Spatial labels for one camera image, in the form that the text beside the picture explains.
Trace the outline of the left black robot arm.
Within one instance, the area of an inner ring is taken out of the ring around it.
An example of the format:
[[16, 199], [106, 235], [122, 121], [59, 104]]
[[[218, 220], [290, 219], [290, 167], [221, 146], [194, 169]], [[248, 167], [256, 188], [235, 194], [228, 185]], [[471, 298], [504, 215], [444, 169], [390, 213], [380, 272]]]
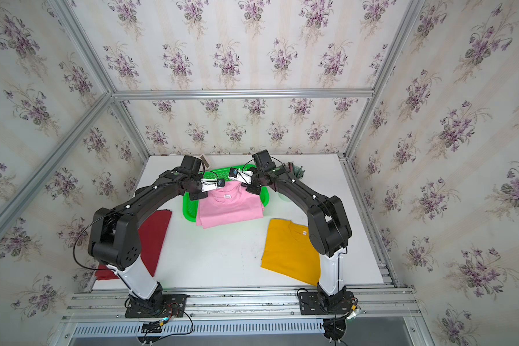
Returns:
[[126, 285], [136, 301], [159, 303], [163, 288], [144, 265], [138, 229], [159, 207], [189, 193], [195, 200], [207, 197], [203, 190], [202, 161], [184, 156], [180, 166], [161, 173], [134, 197], [114, 208], [101, 208], [91, 223], [88, 253]]

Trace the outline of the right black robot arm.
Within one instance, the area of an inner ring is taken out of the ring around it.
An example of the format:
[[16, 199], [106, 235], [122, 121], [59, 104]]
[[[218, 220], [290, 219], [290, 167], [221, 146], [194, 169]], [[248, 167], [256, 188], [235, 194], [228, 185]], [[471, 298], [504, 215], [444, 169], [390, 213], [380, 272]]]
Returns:
[[311, 245], [320, 255], [318, 302], [325, 311], [334, 309], [346, 298], [343, 257], [353, 235], [343, 202], [335, 195], [329, 198], [311, 189], [267, 150], [253, 154], [252, 161], [252, 175], [242, 182], [248, 192], [258, 195], [262, 187], [270, 187], [305, 213]]

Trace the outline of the green plastic basket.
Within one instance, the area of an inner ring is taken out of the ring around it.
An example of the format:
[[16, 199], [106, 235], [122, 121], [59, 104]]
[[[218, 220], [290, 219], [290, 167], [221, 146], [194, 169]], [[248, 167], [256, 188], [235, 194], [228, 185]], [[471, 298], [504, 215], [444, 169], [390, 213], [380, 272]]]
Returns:
[[[251, 167], [255, 167], [255, 164], [247, 163], [246, 165], [236, 165], [234, 168], [239, 170], [249, 171]], [[231, 167], [224, 167], [216, 170], [211, 170], [204, 172], [204, 178], [208, 180], [216, 180], [216, 179], [224, 179], [229, 181], [229, 173]], [[260, 200], [262, 201], [263, 206], [266, 206], [270, 201], [270, 196], [268, 193], [268, 188], [263, 187], [260, 192]], [[196, 222], [196, 217], [198, 214], [198, 200], [190, 200], [190, 195], [188, 193], [183, 196], [183, 216], [190, 222]]]

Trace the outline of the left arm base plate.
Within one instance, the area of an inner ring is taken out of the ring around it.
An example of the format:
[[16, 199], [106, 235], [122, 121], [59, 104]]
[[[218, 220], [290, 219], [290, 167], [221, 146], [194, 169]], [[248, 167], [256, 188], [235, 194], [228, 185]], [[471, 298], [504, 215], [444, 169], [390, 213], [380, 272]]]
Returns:
[[182, 317], [188, 298], [189, 295], [186, 294], [165, 294], [160, 284], [147, 300], [129, 293], [125, 301], [125, 318]]

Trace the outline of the pink t-shirt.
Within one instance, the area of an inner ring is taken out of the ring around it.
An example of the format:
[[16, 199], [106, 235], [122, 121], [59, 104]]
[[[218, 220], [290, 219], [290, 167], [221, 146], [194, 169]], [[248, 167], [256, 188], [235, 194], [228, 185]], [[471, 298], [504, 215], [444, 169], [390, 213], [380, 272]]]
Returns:
[[260, 196], [248, 193], [238, 181], [230, 181], [224, 187], [208, 192], [200, 200], [196, 225], [209, 229], [231, 223], [262, 219], [264, 206]]

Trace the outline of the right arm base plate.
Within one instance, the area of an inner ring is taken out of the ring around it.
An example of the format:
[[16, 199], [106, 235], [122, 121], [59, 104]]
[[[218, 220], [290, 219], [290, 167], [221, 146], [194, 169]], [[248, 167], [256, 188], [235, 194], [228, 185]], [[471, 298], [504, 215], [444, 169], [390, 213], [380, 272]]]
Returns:
[[344, 286], [335, 295], [329, 296], [323, 290], [310, 292], [299, 288], [296, 292], [301, 315], [347, 315], [358, 308], [358, 300], [352, 291]]

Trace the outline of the yellow t-shirt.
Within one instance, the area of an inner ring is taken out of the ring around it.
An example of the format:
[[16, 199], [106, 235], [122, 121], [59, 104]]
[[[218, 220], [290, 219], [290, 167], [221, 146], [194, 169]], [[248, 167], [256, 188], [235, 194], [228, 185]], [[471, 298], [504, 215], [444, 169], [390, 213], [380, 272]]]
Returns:
[[315, 286], [321, 276], [319, 253], [311, 245], [307, 226], [271, 219], [261, 267]]

